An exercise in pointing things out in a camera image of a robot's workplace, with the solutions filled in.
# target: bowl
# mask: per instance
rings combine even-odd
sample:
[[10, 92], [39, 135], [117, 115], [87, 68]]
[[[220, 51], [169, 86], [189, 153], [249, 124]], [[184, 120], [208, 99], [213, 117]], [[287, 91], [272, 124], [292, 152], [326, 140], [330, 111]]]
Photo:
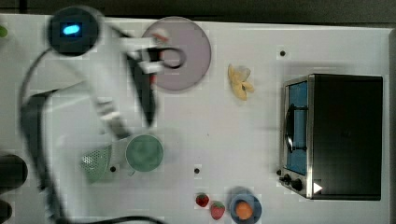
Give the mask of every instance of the bowl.
[[[241, 202], [246, 202], [253, 210], [253, 215], [248, 219], [241, 219], [236, 214], [236, 206]], [[254, 224], [262, 216], [262, 204], [254, 195], [250, 193], [239, 193], [236, 194], [231, 200], [230, 214], [233, 218], [233, 221], [237, 224]]]

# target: oven window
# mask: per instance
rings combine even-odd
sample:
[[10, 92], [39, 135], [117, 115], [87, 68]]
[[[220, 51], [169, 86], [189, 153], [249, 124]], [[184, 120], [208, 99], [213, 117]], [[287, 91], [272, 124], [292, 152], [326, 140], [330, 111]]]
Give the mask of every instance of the oven window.
[[286, 168], [300, 175], [306, 174], [306, 118], [308, 106], [307, 82], [289, 86], [289, 108], [294, 106], [292, 151], [288, 150]]

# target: oven door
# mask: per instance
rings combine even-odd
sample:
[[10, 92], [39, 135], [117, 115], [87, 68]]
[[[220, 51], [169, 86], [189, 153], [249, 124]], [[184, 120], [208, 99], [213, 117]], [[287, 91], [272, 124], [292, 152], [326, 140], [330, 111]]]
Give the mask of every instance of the oven door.
[[287, 153], [284, 168], [306, 175], [308, 83], [292, 84], [287, 89], [284, 135]]

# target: white tabletop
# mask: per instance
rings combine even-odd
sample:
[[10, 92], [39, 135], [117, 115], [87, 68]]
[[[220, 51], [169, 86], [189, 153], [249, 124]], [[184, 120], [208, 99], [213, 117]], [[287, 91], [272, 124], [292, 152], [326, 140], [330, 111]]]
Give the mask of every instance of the white tabletop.
[[[44, 16], [1, 15], [10, 34], [0, 39], [0, 146], [30, 163], [17, 133], [16, 93], [31, 60], [45, 47]], [[141, 36], [153, 22], [112, 19]], [[212, 45], [212, 64], [203, 81], [177, 94], [156, 90], [159, 115], [153, 129], [165, 155], [156, 172], [108, 173], [90, 186], [97, 206], [87, 217], [148, 215], [167, 223], [232, 223], [197, 209], [194, 193], [225, 202], [229, 189], [251, 189], [262, 203], [258, 223], [389, 223], [389, 29], [197, 22]], [[285, 57], [279, 52], [285, 50]], [[236, 99], [227, 77], [229, 64], [251, 69], [256, 91]], [[284, 81], [311, 73], [380, 75], [384, 88], [382, 199], [379, 202], [309, 201], [283, 188], [275, 174], [281, 138], [280, 94]], [[31, 93], [70, 86], [79, 80], [58, 63], [38, 68]], [[200, 167], [195, 175], [193, 169]], [[34, 170], [16, 193], [8, 223], [44, 223]]]

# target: orange fruit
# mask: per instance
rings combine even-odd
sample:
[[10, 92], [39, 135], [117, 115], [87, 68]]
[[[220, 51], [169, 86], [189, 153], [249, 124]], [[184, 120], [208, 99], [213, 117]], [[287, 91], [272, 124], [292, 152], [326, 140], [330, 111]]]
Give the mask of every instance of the orange fruit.
[[248, 203], [241, 202], [236, 206], [236, 214], [239, 216], [239, 218], [245, 220], [253, 215], [253, 210], [251, 209], [250, 205], [248, 205]]

